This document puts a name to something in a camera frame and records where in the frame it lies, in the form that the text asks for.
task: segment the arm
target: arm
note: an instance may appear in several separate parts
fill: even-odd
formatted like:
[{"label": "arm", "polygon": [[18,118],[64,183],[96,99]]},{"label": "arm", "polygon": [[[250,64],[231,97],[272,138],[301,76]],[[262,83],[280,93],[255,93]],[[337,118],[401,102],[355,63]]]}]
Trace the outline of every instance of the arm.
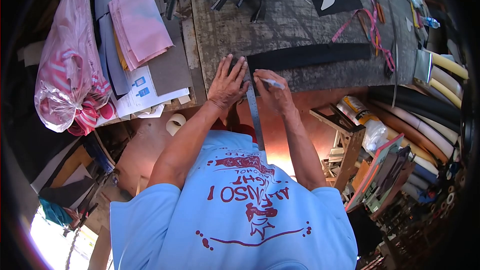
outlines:
[{"label": "arm", "polygon": [[[263,81],[258,78],[273,79],[285,86],[265,89]],[[281,115],[285,125],[290,158],[297,182],[309,191],[318,187],[327,187],[322,165],[317,151],[303,126],[300,113],[295,107],[287,81],[271,70],[256,69],[253,80],[258,92],[267,106]]]},{"label": "arm", "polygon": [[247,70],[245,58],[240,57],[228,74],[232,55],[222,58],[208,91],[208,100],[173,136],[153,166],[147,187],[169,183],[183,188],[190,168],[194,165],[202,144],[213,123],[247,92],[248,82],[242,84]]}]

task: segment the pen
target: pen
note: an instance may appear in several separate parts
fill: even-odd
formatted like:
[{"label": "pen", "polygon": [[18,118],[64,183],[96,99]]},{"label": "pen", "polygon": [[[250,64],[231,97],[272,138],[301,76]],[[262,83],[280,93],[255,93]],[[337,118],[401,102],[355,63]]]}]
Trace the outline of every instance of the pen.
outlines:
[{"label": "pen", "polygon": [[284,85],[282,85],[281,83],[279,83],[279,82],[277,82],[277,81],[275,81],[275,80],[273,80],[273,79],[261,78],[261,77],[259,77],[259,79],[260,79],[261,81],[264,81],[264,82],[266,82],[266,83],[271,84],[273,87],[277,87],[277,88],[282,89],[282,90],[285,89],[285,86],[284,86]]}]

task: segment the pink measuring tape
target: pink measuring tape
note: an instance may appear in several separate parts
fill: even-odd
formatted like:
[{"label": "pink measuring tape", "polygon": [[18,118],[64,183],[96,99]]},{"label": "pink measuring tape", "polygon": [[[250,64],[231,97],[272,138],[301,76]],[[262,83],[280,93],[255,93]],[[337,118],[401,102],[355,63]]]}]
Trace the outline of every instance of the pink measuring tape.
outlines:
[{"label": "pink measuring tape", "polygon": [[[361,9],[357,9],[353,12],[353,15],[352,17],[350,18],[350,20],[348,20],[347,22],[345,22],[344,25],[342,25],[342,27],[340,27],[340,29],[333,35],[332,37],[332,42],[334,43],[339,37],[340,35],[342,34],[342,32],[345,30],[345,28],[347,28],[347,26],[350,24],[350,22],[353,20],[353,17],[360,11],[363,11],[367,14],[368,18],[370,18],[370,23],[371,23],[371,27],[370,27],[370,41],[371,43],[373,44],[373,46],[382,51],[383,52],[383,56],[385,57],[386,61],[387,61],[387,66],[388,66],[388,69],[390,69],[392,72],[394,72],[396,70],[396,65],[395,65],[395,62],[393,61],[393,57],[392,57],[392,53],[390,52],[390,50],[388,49],[385,49],[385,48],[382,48],[382,39],[380,38],[380,33],[378,32],[378,28],[376,26],[376,23],[377,23],[377,6],[375,5],[375,1],[374,0],[370,0],[371,3],[373,4],[373,16],[372,14],[370,13],[370,11],[368,9],[365,9],[365,8],[361,8]],[[375,36],[378,38],[378,45],[375,43]]]}]

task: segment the teal fabric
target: teal fabric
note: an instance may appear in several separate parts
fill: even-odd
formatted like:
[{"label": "teal fabric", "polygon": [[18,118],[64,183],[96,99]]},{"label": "teal fabric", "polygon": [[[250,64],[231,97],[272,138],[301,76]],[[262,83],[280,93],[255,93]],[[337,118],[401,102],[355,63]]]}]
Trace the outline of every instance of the teal fabric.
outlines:
[{"label": "teal fabric", "polygon": [[53,223],[56,223],[60,226],[67,225],[73,221],[73,219],[67,214],[63,207],[59,206],[56,203],[52,203],[48,200],[43,199],[42,197],[38,198],[42,204],[43,212],[45,213],[45,218],[50,220]]}]

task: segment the white plastic bag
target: white plastic bag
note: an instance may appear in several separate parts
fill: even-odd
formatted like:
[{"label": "white plastic bag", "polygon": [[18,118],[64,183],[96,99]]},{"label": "white plastic bag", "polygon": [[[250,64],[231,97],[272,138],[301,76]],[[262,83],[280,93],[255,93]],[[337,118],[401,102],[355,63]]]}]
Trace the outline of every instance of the white plastic bag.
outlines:
[{"label": "white plastic bag", "polygon": [[68,129],[74,120],[85,130],[85,122],[96,123],[97,110],[111,92],[102,74],[90,0],[61,0],[38,67],[34,94],[38,116],[56,132]]},{"label": "white plastic bag", "polygon": [[353,123],[356,125],[362,124],[366,128],[362,142],[365,150],[374,151],[387,142],[387,127],[360,100],[353,96],[345,96],[336,107],[350,118]]}]

